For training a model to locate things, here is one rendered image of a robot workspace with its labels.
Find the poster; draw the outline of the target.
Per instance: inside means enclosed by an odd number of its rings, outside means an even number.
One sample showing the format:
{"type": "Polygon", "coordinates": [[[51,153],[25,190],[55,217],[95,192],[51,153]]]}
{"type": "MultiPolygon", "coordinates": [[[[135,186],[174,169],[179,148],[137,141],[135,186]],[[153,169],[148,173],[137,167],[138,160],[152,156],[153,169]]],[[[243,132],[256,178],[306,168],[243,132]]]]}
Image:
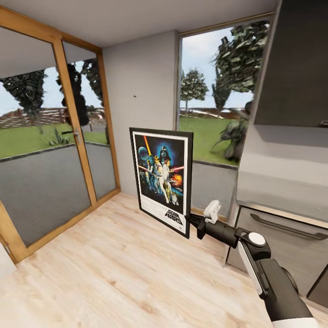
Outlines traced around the poster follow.
{"type": "Polygon", "coordinates": [[[129,132],[139,209],[189,239],[194,132],[129,132]]]}

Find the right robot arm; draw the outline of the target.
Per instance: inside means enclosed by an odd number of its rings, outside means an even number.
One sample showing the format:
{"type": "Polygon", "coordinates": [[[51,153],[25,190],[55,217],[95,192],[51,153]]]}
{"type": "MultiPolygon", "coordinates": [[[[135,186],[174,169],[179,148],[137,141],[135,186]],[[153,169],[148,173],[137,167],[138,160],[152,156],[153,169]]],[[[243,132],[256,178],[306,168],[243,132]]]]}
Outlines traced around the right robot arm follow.
{"type": "Polygon", "coordinates": [[[271,258],[272,251],[265,237],[218,220],[220,207],[218,200],[214,200],[204,210],[204,215],[191,213],[190,217],[184,217],[197,228],[199,239],[208,234],[234,249],[238,245],[251,281],[264,300],[273,328],[320,328],[308,305],[299,297],[291,274],[271,258]]]}

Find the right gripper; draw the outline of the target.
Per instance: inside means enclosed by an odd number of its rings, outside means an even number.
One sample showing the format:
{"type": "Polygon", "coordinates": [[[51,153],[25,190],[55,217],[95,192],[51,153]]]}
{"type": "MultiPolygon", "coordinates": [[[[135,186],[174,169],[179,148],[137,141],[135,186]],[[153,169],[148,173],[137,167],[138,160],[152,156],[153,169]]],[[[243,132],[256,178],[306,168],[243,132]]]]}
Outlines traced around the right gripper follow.
{"type": "Polygon", "coordinates": [[[191,213],[190,217],[184,216],[193,226],[197,228],[197,237],[203,239],[205,234],[212,236],[213,238],[222,242],[223,232],[226,227],[229,226],[226,223],[217,220],[215,224],[211,222],[205,222],[207,216],[203,216],[196,213],[191,213]]]}

